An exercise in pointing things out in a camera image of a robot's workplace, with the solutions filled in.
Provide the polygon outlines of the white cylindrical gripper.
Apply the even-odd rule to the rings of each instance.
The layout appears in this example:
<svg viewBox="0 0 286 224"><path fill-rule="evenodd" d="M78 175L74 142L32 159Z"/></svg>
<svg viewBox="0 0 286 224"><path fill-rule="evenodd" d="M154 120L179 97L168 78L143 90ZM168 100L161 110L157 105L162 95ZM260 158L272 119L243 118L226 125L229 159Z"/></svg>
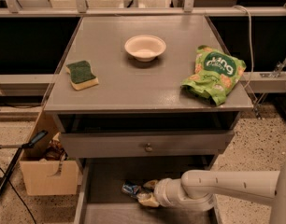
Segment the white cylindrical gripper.
<svg viewBox="0 0 286 224"><path fill-rule="evenodd" d="M179 179L165 178L160 181L153 179L146 182L145 189L154 190L153 193L139 193L137 200L147 207L180 207L187 197Z"/></svg>

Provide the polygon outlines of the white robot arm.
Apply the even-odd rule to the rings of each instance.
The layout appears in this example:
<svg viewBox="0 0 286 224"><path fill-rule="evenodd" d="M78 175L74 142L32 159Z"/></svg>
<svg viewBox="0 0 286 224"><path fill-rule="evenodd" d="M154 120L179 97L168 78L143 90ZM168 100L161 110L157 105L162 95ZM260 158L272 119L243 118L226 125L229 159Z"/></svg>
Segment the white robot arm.
<svg viewBox="0 0 286 224"><path fill-rule="evenodd" d="M151 181L152 190L137 194L149 207L189 207L207 211L215 194L269 205L269 224L286 224L286 162L278 171L190 170L179 179Z"/></svg>

